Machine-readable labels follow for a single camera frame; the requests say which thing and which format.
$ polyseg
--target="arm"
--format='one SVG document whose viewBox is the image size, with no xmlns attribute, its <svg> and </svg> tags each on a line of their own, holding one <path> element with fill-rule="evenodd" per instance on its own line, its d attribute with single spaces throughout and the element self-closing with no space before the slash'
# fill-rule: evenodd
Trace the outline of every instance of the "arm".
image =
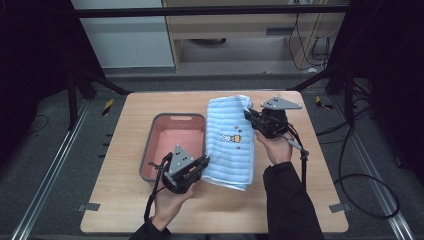
<svg viewBox="0 0 424 240">
<path fill-rule="evenodd" d="M 259 131 L 255 134 L 274 165 L 263 176 L 269 239 L 324 239 L 314 206 L 291 163 L 292 147 L 286 139 L 292 136 L 266 139 Z"/>
<path fill-rule="evenodd" d="M 155 215 L 144 223 L 130 238 L 130 240 L 155 239 L 165 240 L 171 238 L 171 232 L 167 229 L 168 224 L 177 216 L 183 203 L 194 195 L 192 184 L 184 194 L 176 194 L 163 188 L 162 181 L 159 181 L 160 192 L 155 198 Z"/>
</svg>

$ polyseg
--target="black sleeve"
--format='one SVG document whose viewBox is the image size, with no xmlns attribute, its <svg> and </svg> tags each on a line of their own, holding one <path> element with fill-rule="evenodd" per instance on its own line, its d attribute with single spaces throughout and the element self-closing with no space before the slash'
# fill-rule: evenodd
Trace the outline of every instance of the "black sleeve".
<svg viewBox="0 0 424 240">
<path fill-rule="evenodd" d="M 171 232 L 167 228 L 161 232 L 149 220 L 131 236 L 130 240 L 169 240 L 170 238 Z"/>
<path fill-rule="evenodd" d="M 291 162 L 264 173 L 270 240 L 324 239 L 314 206 Z"/>
</svg>

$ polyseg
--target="white wall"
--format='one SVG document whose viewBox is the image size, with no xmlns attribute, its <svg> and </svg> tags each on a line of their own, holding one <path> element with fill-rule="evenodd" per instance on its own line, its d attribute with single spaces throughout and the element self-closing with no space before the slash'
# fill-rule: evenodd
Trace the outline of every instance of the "white wall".
<svg viewBox="0 0 424 240">
<path fill-rule="evenodd" d="M 75 9 L 162 7 L 160 0 L 72 0 Z M 164 17 L 81 18 L 103 68 L 173 67 Z"/>
</svg>

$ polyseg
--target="wooden tabletop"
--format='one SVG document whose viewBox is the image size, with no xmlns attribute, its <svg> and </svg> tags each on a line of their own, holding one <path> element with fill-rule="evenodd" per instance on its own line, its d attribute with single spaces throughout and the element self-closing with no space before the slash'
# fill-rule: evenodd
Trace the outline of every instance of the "wooden tabletop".
<svg viewBox="0 0 424 240">
<path fill-rule="evenodd" d="M 299 103 L 301 110 L 287 110 L 289 122 L 310 152 L 307 190 L 323 232 L 345 232 L 344 212 L 332 213 L 330 205 L 340 202 L 315 136 L 302 96 L 291 91 L 149 92 L 130 94 L 115 129 L 97 178 L 90 203 L 98 211 L 87 210 L 81 230 L 86 233 L 135 232 L 143 224 L 143 214 L 151 186 L 139 175 L 139 167 L 152 120 L 159 113 L 199 113 L 206 117 L 210 99 L 233 95 L 251 97 L 254 109 L 274 96 Z M 300 176 L 301 161 L 293 151 L 292 162 Z M 262 175 L 270 165 L 265 149 L 256 141 L 253 184 L 247 190 L 232 190 L 203 181 L 168 226 L 173 233 L 266 233 L 266 194 Z"/>
</svg>

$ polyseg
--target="towel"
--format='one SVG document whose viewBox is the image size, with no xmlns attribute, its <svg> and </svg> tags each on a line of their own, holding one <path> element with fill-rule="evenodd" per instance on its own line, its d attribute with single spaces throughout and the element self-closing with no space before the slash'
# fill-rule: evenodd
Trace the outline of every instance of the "towel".
<svg viewBox="0 0 424 240">
<path fill-rule="evenodd" d="M 250 97 L 237 95 L 211 99 L 206 118 L 206 155 L 209 165 L 202 179 L 219 186 L 245 191 L 253 181 L 255 139 L 244 110 Z"/>
</svg>

